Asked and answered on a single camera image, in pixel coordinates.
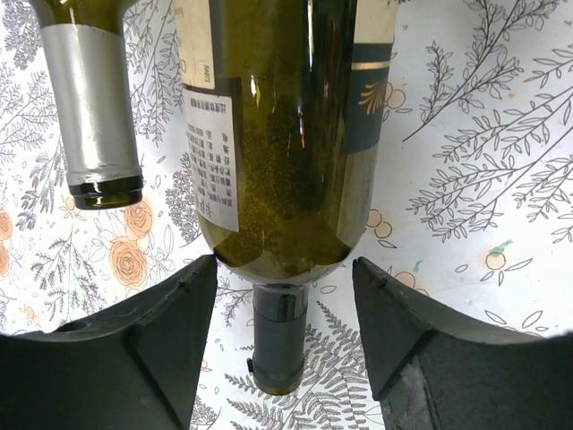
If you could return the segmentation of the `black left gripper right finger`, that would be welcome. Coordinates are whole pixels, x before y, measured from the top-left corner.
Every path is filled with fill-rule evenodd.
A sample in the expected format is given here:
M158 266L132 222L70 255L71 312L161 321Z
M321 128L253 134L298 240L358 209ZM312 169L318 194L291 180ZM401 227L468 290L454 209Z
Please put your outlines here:
M569 429L572 337L462 314L365 258L355 307L372 396L388 429Z

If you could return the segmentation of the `green bottle silver neck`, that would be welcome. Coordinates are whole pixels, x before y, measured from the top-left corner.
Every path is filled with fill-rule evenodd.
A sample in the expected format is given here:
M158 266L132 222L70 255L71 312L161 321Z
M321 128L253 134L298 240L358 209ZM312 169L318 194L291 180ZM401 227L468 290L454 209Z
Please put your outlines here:
M132 0L35 0L67 161L81 210L142 199L123 18Z

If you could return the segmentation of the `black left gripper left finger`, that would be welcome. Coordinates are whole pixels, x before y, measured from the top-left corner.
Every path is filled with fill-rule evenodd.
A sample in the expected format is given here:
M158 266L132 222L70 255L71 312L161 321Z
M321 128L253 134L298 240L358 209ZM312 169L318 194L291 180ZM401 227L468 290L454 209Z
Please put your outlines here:
M216 289L204 255L56 331L3 336L2 428L188 428Z

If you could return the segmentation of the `green bottle black neck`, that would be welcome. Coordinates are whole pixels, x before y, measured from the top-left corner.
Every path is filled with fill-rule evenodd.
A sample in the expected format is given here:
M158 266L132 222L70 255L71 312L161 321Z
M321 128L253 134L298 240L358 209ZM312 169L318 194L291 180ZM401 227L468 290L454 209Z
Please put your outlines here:
M202 234L254 283L306 284L359 242L372 198L395 1L179 1Z

